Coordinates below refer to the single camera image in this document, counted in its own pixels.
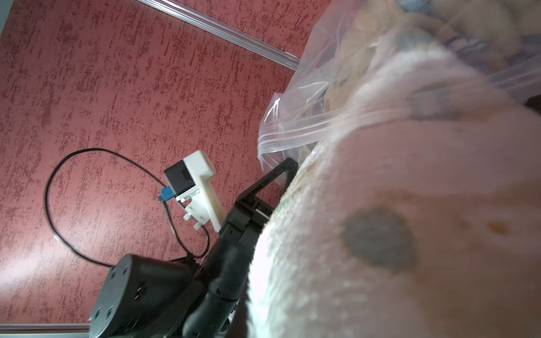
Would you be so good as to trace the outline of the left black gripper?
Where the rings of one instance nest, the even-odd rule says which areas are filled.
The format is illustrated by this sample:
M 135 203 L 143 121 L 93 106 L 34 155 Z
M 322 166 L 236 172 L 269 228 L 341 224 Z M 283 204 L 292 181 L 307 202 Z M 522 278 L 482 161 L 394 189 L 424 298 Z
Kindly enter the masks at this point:
M 298 168 L 299 164 L 288 158 L 239 195 L 211 250 L 212 264 L 221 270 L 248 269 L 262 230 L 274 211 L 257 194 L 284 173 L 287 175 L 285 187 L 288 188 Z

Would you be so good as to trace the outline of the white bear-pattern blanket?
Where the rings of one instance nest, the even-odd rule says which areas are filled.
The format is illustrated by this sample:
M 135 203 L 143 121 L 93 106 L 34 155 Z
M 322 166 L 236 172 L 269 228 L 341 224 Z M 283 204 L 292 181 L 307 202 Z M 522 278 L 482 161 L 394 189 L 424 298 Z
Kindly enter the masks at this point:
M 525 101 L 319 142 L 249 272 L 249 337 L 539 337 L 540 114 Z

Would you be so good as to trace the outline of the clear plastic vacuum bag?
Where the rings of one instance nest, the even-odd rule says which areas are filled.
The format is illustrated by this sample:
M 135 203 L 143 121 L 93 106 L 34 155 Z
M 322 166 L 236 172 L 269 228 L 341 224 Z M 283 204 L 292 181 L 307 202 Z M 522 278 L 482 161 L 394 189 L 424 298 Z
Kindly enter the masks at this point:
M 540 93 L 539 1 L 333 1 L 259 128 L 268 173 L 357 128 Z

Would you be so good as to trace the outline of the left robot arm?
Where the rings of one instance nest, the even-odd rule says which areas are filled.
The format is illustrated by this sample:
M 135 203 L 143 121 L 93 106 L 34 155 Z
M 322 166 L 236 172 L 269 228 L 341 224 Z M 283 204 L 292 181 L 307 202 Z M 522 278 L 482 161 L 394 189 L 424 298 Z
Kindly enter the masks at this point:
M 256 243 L 274 209 L 257 194 L 298 163 L 286 159 L 239 195 L 203 264 L 128 254 L 110 270 L 90 316 L 89 337 L 229 337 L 246 299 Z

